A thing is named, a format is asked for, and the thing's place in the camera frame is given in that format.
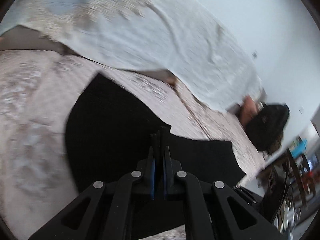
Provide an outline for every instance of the folded black clothing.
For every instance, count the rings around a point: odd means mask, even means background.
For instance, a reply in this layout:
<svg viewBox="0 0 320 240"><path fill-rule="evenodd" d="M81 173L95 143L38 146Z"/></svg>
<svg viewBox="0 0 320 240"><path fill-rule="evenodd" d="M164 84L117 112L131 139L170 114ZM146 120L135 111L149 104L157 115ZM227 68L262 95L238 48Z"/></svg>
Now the folded black clothing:
<svg viewBox="0 0 320 240"><path fill-rule="evenodd" d="M82 192L94 181L106 183L134 171L148 156L151 134L170 127L142 101L98 73L72 108L65 133L69 166ZM245 173L229 141L191 140L173 134L167 145L182 169L212 183L234 186ZM132 237L142 238L184 223L180 202L149 202L134 215Z"/></svg>

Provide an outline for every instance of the beige fabric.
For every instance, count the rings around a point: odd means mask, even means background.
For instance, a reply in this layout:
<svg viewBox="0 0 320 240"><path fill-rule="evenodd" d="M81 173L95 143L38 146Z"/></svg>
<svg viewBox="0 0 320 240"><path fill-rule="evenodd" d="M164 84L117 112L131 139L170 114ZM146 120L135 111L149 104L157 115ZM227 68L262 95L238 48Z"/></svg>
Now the beige fabric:
<svg viewBox="0 0 320 240"><path fill-rule="evenodd" d="M173 134L230 139L239 166L247 174L244 182L261 168L260 155L236 118L204 108L179 81L177 92L183 101L159 80L81 57L52 51L4 51L0 53L0 213L19 240L28 239L77 196L63 148L64 125L98 71L172 125Z"/></svg>

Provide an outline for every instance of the bed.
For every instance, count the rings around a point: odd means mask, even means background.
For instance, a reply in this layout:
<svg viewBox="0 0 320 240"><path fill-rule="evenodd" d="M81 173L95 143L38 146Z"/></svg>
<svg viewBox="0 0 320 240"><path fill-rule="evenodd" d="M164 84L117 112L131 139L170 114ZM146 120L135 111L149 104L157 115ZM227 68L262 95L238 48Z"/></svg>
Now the bed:
<svg viewBox="0 0 320 240"><path fill-rule="evenodd" d="M69 15L78 9L88 22ZM226 112L244 95L258 98L260 79L233 36L196 1L17 0L0 35L0 215L18 240L78 194L66 161L65 121L97 72L172 125L171 133L231 141L246 173L239 185L263 169L262 154ZM174 88L163 82L172 74ZM178 228L150 239L183 235Z"/></svg>

